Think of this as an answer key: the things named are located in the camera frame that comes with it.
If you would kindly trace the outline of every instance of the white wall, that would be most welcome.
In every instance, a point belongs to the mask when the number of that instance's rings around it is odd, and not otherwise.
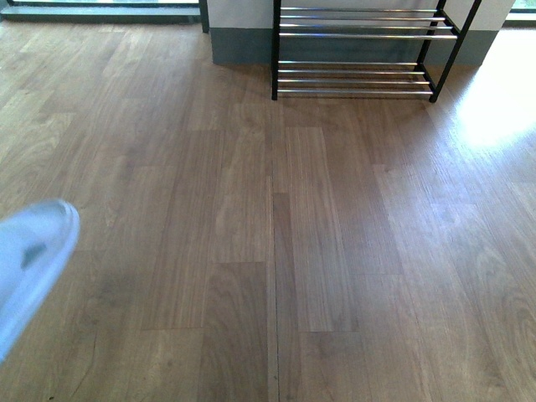
[[[498,31],[515,0],[483,0],[472,30]],[[272,0],[208,0],[213,28],[271,28]],[[435,0],[283,0],[285,6],[326,6],[360,8],[433,8]],[[446,11],[462,25],[472,0],[447,1]]]

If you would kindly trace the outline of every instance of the wall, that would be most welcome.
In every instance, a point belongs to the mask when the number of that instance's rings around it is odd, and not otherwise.
[[[214,62],[225,63],[269,63],[271,51],[271,0],[208,0]],[[327,0],[283,0],[284,6],[325,6]],[[480,65],[503,25],[514,0],[484,0],[458,56],[458,64]],[[355,0],[330,1],[330,7],[355,7]],[[462,25],[472,0],[450,0],[446,11],[454,22]],[[434,8],[436,0],[362,0],[361,8]],[[417,43],[397,46],[393,52],[392,41],[374,42],[326,40],[322,47],[318,41],[303,39],[299,46],[290,42],[281,44],[281,56],[290,59],[377,59],[378,61],[401,61],[399,58],[413,54]],[[375,54],[370,50],[379,49]],[[450,52],[451,44],[434,43],[427,60],[430,64],[441,64]]]

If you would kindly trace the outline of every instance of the metal shoe rack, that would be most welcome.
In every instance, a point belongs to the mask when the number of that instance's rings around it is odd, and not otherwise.
[[[437,101],[482,0],[475,0],[458,28],[445,11],[435,9],[282,7],[274,0],[272,100],[278,95],[349,97],[429,96]],[[422,41],[417,60],[400,63],[318,62],[280,59],[281,39],[383,39]],[[432,41],[454,42],[440,78],[425,67]]]

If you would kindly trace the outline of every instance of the wooden floor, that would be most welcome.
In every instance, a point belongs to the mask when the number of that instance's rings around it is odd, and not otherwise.
[[[273,102],[199,26],[0,42],[0,214],[82,219],[1,401],[536,400],[536,32],[435,105]]]

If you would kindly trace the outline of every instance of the white shoe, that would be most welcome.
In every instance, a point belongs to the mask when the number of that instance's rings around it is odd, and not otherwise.
[[[58,280],[79,232],[75,207],[58,199],[0,222],[0,364]]]

